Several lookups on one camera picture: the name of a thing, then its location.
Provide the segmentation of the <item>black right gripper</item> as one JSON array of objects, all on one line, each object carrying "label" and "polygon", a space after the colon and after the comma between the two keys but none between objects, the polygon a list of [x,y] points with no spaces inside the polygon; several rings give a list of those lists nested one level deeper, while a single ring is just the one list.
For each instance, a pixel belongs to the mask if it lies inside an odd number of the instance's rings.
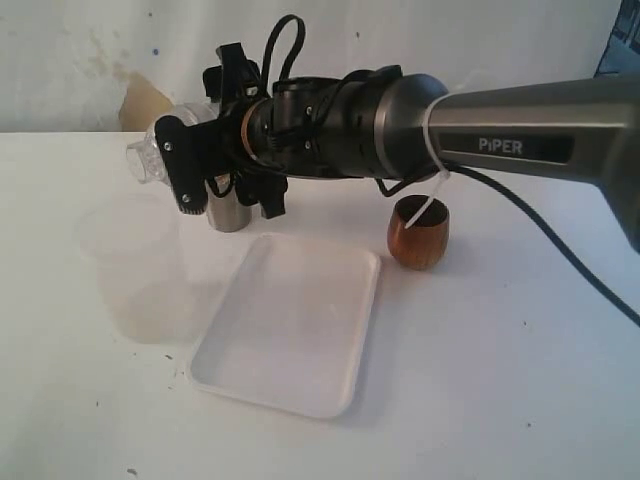
[{"label": "black right gripper", "polygon": [[220,64],[203,72],[206,95],[219,107],[212,120],[188,126],[174,114],[156,120],[154,134],[168,183],[181,213],[205,212],[205,184],[229,174],[245,206],[258,204],[267,219],[285,213],[286,177],[258,164],[247,151],[249,110],[265,96],[257,64],[246,58],[239,43],[216,50]]}]

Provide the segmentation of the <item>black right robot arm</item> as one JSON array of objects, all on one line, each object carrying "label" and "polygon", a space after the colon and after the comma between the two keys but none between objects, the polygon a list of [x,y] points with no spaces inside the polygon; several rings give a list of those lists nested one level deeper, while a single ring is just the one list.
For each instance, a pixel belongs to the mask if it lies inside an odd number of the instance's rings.
[{"label": "black right robot arm", "polygon": [[632,246],[639,243],[639,80],[607,76],[449,93],[397,65],[341,79],[258,84],[239,44],[204,72],[217,107],[188,125],[154,125],[180,210],[205,211],[213,181],[230,175],[240,201],[265,216],[285,211],[291,177],[373,178],[409,184],[456,165],[595,185]]}]

